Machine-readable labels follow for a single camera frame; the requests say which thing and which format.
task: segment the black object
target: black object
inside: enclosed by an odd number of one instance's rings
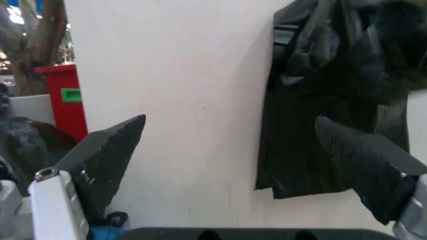
[[[12,180],[23,196],[34,174],[55,165],[76,142],[56,127],[25,117],[0,120],[0,179]]]
[[[320,116],[315,130],[340,173],[375,218],[396,221],[427,166],[387,138],[348,128]]]
[[[283,199],[350,187],[317,139],[317,116],[408,151],[407,96],[427,86],[426,19],[402,0],[296,0],[276,12],[255,188]]]
[[[105,223],[104,211],[119,189],[146,122],[139,115],[89,133],[56,165],[68,171],[90,226]]]
[[[0,114],[3,114],[9,108],[9,90],[6,84],[0,82]]]
[[[250,228],[139,228],[117,240],[395,240],[370,230],[357,229],[250,229]]]

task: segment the gray metal part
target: gray metal part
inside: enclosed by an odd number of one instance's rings
[[[419,177],[414,195],[393,227],[401,240],[427,240],[427,174]]]
[[[0,239],[22,239],[16,231],[15,211],[21,205],[22,196],[13,181],[1,180],[0,191]]]

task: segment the tree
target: tree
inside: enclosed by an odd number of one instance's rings
[[[0,49],[6,53],[18,96],[47,93],[45,80],[34,73],[34,67],[50,66],[66,25],[63,0],[44,0],[41,18],[35,11],[35,0],[19,0],[24,25],[10,20],[7,0],[0,0]]]

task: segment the screw hole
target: screw hole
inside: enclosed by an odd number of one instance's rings
[[[47,169],[42,170],[40,172],[40,175],[42,175],[42,176],[48,176],[48,175],[52,174],[53,172],[54,172],[54,169],[47,168]]]
[[[300,231],[295,235],[295,240],[319,240],[312,232],[310,231]]]

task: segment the green handle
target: green handle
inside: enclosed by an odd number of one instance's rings
[[[81,103],[80,88],[61,88],[62,101],[64,103]]]

